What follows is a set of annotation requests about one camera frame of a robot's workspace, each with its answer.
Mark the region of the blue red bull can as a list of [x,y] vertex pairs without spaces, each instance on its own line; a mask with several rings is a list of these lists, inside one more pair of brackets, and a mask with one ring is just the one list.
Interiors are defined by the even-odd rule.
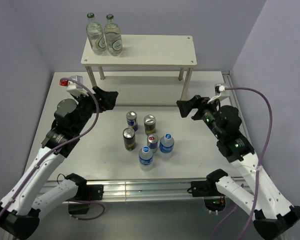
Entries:
[[137,113],[134,111],[128,111],[126,113],[126,121],[129,128],[132,128],[135,132],[138,130]]

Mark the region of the black gold can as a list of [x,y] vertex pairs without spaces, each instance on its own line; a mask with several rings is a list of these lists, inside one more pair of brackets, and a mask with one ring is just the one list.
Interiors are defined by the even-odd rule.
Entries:
[[143,119],[145,133],[147,135],[153,134],[156,132],[156,118],[148,114]]
[[131,127],[127,127],[122,132],[124,146],[126,150],[132,151],[136,147],[136,135],[135,130]]

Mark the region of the plastic water bottle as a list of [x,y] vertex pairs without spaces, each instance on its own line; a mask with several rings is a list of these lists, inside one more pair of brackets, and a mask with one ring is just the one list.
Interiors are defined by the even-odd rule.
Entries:
[[148,146],[143,146],[138,153],[139,165],[143,171],[149,171],[153,167],[154,154]]
[[164,160],[167,160],[172,156],[174,145],[175,140],[170,133],[166,133],[161,137],[159,142],[159,150],[161,152],[161,157]]

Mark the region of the silver red bull can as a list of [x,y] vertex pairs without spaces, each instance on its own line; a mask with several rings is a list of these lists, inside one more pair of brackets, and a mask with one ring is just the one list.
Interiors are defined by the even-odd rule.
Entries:
[[151,133],[147,136],[147,146],[155,153],[158,149],[158,135],[156,133]]

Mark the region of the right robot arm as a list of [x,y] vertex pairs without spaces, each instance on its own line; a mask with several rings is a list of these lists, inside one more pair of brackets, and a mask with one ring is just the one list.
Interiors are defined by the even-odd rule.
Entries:
[[197,112],[192,120],[202,120],[217,139],[217,148],[238,170],[252,193],[237,185],[222,169],[206,177],[206,189],[212,195],[229,197],[248,215],[254,228],[265,240],[274,240],[300,220],[300,206],[288,201],[271,180],[248,139],[240,132],[242,120],[239,110],[231,105],[220,105],[208,97],[195,95],[190,100],[176,102],[182,118],[192,109]]

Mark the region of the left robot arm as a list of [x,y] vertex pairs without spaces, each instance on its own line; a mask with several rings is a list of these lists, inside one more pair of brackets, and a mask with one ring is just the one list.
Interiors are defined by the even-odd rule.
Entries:
[[116,91],[104,91],[95,86],[91,92],[80,93],[57,104],[51,130],[35,159],[18,183],[0,200],[0,228],[19,240],[26,240],[58,205],[86,197],[87,181],[75,173],[43,195],[39,192],[85,135],[83,128],[92,115],[112,110],[118,95]]

